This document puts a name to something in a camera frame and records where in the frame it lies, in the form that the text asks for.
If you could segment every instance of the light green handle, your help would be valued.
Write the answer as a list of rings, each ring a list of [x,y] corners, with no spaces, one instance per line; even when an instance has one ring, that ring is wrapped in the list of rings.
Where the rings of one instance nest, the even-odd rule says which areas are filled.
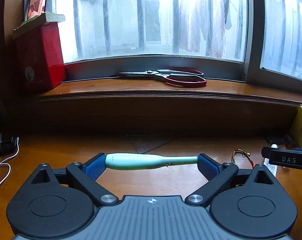
[[[164,157],[152,154],[112,153],[107,154],[106,167],[113,170],[146,170],[163,166],[195,164],[198,157]]]

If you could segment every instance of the smartphone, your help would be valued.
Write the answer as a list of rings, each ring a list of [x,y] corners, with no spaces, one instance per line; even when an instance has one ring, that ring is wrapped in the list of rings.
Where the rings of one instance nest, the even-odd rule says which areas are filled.
[[[46,3],[47,0],[30,0],[28,7],[28,19],[45,12]]]

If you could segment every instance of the window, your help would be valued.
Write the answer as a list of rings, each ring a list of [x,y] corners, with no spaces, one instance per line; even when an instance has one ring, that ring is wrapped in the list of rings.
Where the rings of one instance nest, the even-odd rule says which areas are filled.
[[[261,67],[302,79],[302,0],[265,0]]]
[[[47,0],[47,9],[66,18],[68,81],[188,67],[302,93],[302,0]]]
[[[65,63],[137,54],[243,62],[246,0],[54,0]]]

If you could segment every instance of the multicolored wire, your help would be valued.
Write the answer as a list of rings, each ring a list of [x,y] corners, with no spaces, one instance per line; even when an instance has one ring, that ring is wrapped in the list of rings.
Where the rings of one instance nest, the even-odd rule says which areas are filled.
[[[250,163],[251,163],[251,165],[252,165],[252,168],[254,168],[254,162],[253,162],[252,159],[250,158],[250,155],[251,155],[251,154],[250,154],[249,152],[245,152],[245,151],[243,151],[243,150],[241,150],[241,149],[236,149],[236,150],[233,152],[232,157],[231,157],[231,162],[232,162],[233,164],[236,165],[235,159],[234,159],[234,156],[235,156],[236,153],[241,153],[242,155],[244,155],[244,156],[250,161]]]

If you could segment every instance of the wooden table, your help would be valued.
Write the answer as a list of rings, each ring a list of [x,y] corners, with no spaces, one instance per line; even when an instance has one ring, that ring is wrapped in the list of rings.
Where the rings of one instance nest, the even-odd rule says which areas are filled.
[[[22,134],[20,153],[10,161],[12,171],[0,187],[0,239],[14,235],[6,218],[6,207],[21,184],[40,163],[63,168],[75,161],[85,162],[99,152],[136,152],[125,136],[93,136],[69,134]],[[262,163],[261,148],[267,146],[262,137],[251,138],[176,138],[173,142],[149,153],[164,156],[194,156],[205,153],[223,163],[230,161],[234,149],[251,153],[254,163]],[[241,155],[236,156],[240,168],[251,168]],[[294,200],[298,218],[291,232],[295,240],[302,240],[302,171],[278,168],[277,178]],[[102,186],[122,198],[123,195],[182,195],[183,199],[207,180],[197,166],[169,166],[155,170],[115,171],[107,169],[97,180]]]

